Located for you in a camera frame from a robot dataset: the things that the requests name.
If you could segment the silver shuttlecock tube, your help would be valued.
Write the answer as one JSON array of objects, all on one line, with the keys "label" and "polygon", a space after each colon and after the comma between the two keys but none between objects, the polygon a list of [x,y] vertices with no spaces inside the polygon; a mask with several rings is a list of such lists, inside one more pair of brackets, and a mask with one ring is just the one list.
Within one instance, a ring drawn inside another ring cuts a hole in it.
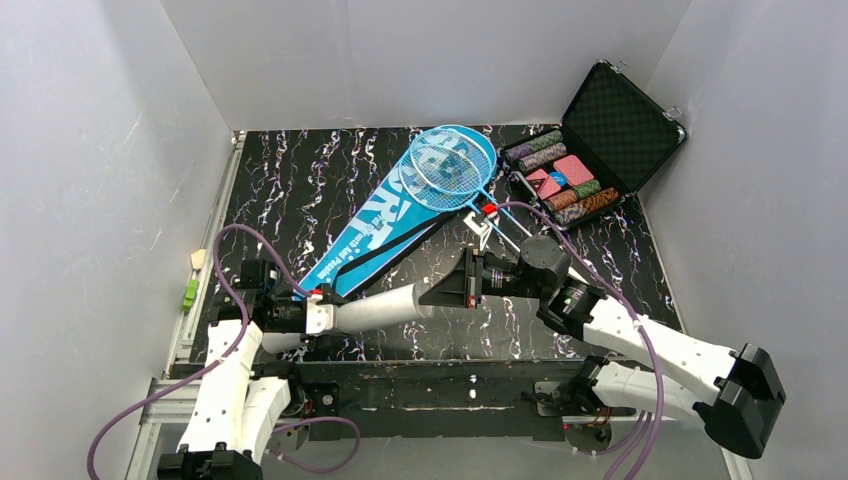
[{"label": "silver shuttlecock tube", "polygon": [[416,282],[354,301],[346,301],[335,294],[338,299],[338,308],[334,330],[319,336],[264,333],[262,331],[262,347],[269,353],[282,353],[305,345],[319,337],[357,334],[369,330],[384,329],[396,324],[429,319],[434,314],[434,308],[419,304],[419,296],[425,290],[424,283]]}]

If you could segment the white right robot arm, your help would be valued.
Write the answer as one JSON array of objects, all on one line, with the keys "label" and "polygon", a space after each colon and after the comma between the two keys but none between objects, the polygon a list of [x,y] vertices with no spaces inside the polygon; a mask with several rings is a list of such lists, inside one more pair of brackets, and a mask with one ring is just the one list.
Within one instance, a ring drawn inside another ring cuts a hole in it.
[{"label": "white right robot arm", "polygon": [[767,350],[713,345],[645,316],[579,279],[572,257],[546,236],[525,240],[517,261],[466,249],[454,269],[419,296],[420,305],[474,308],[483,296],[535,298],[554,332],[620,353],[644,370],[591,357],[566,383],[567,401],[621,407],[703,427],[722,448],[763,456],[786,392]]}]

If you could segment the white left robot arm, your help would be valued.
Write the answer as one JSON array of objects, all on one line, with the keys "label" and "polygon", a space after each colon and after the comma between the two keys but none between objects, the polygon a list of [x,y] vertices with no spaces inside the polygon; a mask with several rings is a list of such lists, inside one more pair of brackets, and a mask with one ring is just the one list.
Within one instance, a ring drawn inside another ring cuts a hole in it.
[{"label": "white left robot arm", "polygon": [[177,451],[160,456],[158,479],[261,479],[261,458],[274,424],[292,400],[291,367],[255,378],[252,365],[263,333],[251,322],[240,340],[240,309],[226,299],[208,323],[205,374]]}]

